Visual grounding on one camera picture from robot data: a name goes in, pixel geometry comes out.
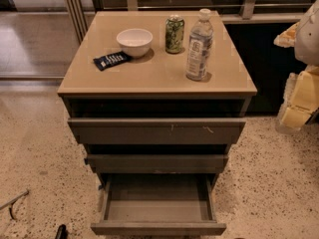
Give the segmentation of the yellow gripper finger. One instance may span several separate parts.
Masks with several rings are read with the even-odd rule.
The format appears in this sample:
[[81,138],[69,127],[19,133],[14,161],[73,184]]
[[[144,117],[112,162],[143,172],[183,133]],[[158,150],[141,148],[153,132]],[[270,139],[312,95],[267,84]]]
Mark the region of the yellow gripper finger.
[[295,38],[296,38],[296,30],[299,23],[295,23],[290,26],[288,29],[283,31],[281,34],[277,35],[274,39],[273,43],[282,48],[289,48],[295,45]]
[[290,73],[283,100],[278,113],[279,124],[300,129],[319,109],[319,67],[307,66],[300,74]]

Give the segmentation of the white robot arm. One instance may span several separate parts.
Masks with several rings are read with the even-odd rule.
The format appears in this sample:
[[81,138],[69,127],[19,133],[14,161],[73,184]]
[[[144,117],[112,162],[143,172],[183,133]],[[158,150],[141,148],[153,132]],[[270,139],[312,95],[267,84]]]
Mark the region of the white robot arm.
[[277,115],[276,129],[289,133],[300,130],[319,109],[319,0],[274,44],[293,47],[295,58],[306,65],[300,74],[289,74]]

